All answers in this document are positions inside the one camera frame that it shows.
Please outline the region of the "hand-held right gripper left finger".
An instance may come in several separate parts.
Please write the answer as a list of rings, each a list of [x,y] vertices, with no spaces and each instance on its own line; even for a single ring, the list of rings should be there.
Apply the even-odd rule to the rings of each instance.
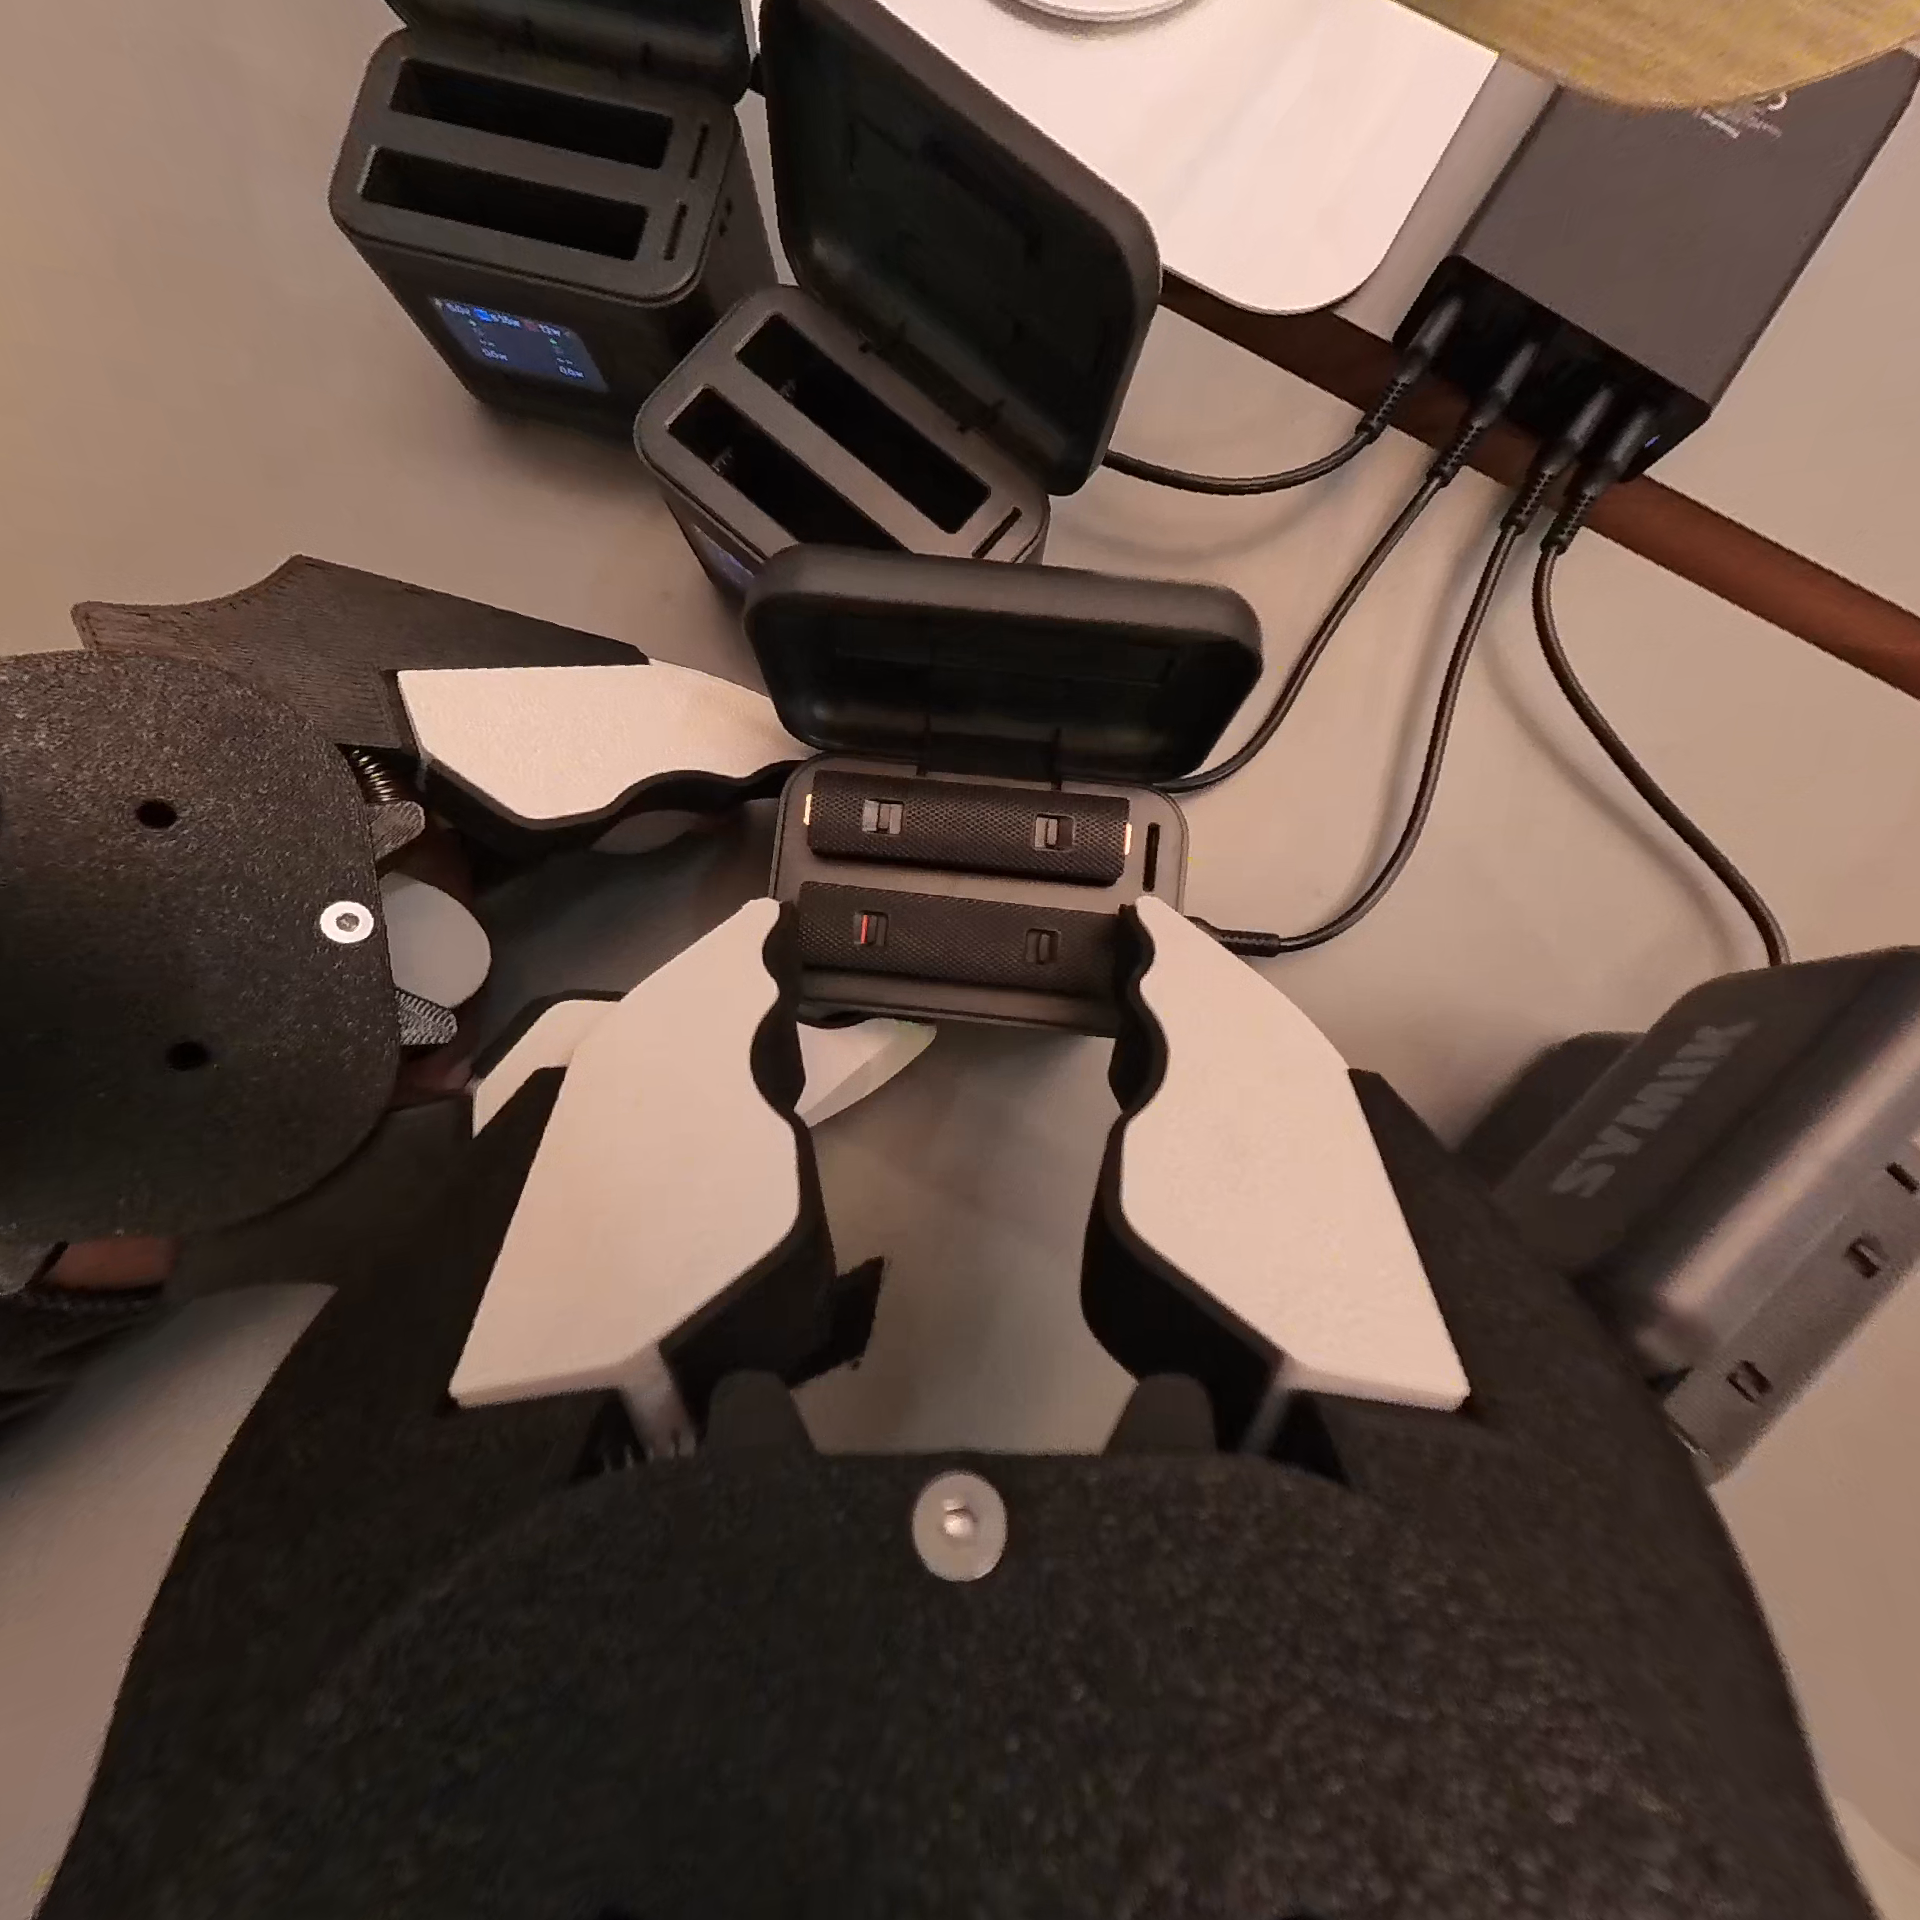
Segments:
[[[698,1442],[733,1374],[868,1349],[882,1260],[839,1268],[803,1100],[798,914],[737,908],[585,1029],[448,1380],[461,1409],[612,1392]]]

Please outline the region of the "white stand base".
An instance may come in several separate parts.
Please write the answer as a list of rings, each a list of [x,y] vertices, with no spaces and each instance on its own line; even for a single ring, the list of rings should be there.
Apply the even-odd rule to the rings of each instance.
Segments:
[[[1386,2],[891,2],[1138,205],[1163,274],[1388,333],[1547,80]]]

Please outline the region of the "black multi-port power hub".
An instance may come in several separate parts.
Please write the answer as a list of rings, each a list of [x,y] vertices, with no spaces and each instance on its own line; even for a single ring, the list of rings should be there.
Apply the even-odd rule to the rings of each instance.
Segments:
[[[1726,397],[1916,96],[1916,57],[1718,108],[1557,88],[1407,306],[1398,350],[1547,443],[1595,397],[1594,447],[1635,478]]]

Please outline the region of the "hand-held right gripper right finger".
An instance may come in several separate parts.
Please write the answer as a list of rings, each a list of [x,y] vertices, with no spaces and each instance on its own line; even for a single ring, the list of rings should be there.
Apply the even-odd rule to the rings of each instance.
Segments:
[[[1086,1323],[1113,1448],[1277,1448],[1309,1398],[1450,1420],[1467,1369],[1338,1048],[1159,897],[1115,922]]]

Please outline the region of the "black battery charging case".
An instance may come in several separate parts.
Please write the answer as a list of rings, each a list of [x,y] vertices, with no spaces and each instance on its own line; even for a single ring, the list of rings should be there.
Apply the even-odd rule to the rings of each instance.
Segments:
[[[1727,972],[1549,1043],[1457,1155],[1718,1481],[1916,1278],[1917,951]]]
[[[780,790],[772,896],[806,884],[1121,914],[1183,903],[1174,796],[1252,692],[1258,616],[1234,591],[1086,569],[793,545],[748,591],[741,627],[780,725],[806,749]],[[1131,850],[1105,885],[826,859],[803,843],[820,771],[1126,800]],[[1115,1041],[1115,979],[1092,998],[820,972],[796,1022],[895,1016]]]
[[[1157,309],[1144,214],[886,3],[760,7],[780,248],[635,414],[728,599],[793,545],[1039,564]]]
[[[737,2],[392,2],[336,228],[492,407],[624,438],[776,282]]]

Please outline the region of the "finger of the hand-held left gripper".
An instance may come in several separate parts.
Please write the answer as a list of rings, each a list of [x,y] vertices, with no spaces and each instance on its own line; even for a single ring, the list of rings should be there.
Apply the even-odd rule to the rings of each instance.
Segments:
[[[552,995],[522,1008],[471,1064],[471,1136],[478,1137],[527,1079],[565,1069],[616,995]]]
[[[667,661],[404,670],[395,693],[429,794],[498,851],[657,851],[798,767],[768,696]]]

